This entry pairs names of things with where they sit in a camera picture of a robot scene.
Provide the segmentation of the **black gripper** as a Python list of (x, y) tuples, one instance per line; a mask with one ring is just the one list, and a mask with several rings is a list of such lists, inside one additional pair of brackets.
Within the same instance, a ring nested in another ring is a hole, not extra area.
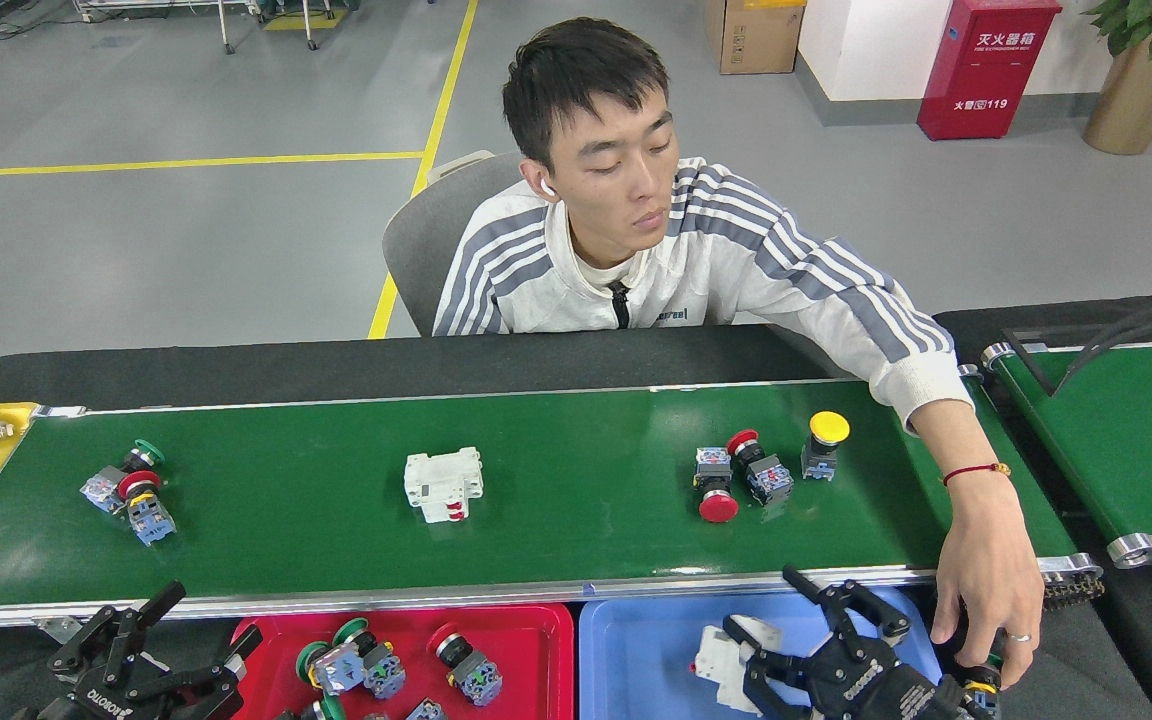
[[(794, 564), (783, 569), (786, 582), (820, 607), (831, 639), (840, 641), (842, 650), (827, 650), (819, 641), (809, 655), (776, 652), (782, 635), (778, 626), (758, 617), (723, 617), (723, 632), (748, 655), (742, 694), (763, 717), (968, 719), (963, 694), (950, 679), (932, 685), (893, 653), (872, 655), (870, 637), (861, 637), (849, 611), (874, 626), (888, 647), (910, 632), (905, 614), (855, 579), (819, 588)], [(794, 688), (806, 705), (787, 702), (776, 691), (781, 685)]]
[(236, 715), (243, 706), (238, 682), (247, 674), (244, 661), (262, 644), (257, 626), (247, 626), (218, 660), (204, 667), (173, 673), (156, 665), (132, 667), (145, 647), (147, 629), (184, 597), (185, 588), (173, 579), (141, 609), (101, 607), (47, 662), (59, 679), (79, 680), (76, 688), (41, 711), (18, 708), (13, 719)]

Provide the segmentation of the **person's left hand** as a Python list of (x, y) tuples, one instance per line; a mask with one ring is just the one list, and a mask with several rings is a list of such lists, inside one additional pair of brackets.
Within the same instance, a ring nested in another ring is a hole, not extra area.
[(947, 483), (952, 526), (935, 574), (937, 602), (931, 639), (950, 641), (960, 616), (967, 637), (960, 665), (987, 660), (996, 630), (1005, 643), (1001, 687), (1020, 682), (1041, 643), (1044, 583), (1026, 533), (1020, 498), (998, 471), (960, 473)]

